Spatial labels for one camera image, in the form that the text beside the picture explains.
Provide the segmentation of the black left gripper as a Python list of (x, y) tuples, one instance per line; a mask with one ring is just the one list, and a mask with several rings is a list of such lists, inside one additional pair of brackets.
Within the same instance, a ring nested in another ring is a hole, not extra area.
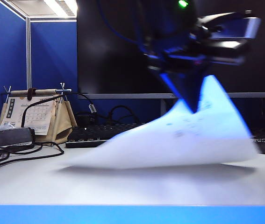
[(197, 112), (202, 73), (191, 70), (212, 63), (239, 65), (250, 50), (248, 39), (206, 39), (191, 41), (182, 48), (171, 52), (154, 49), (150, 44), (144, 46), (148, 58), (148, 69), (176, 96), (183, 99), (191, 112)]

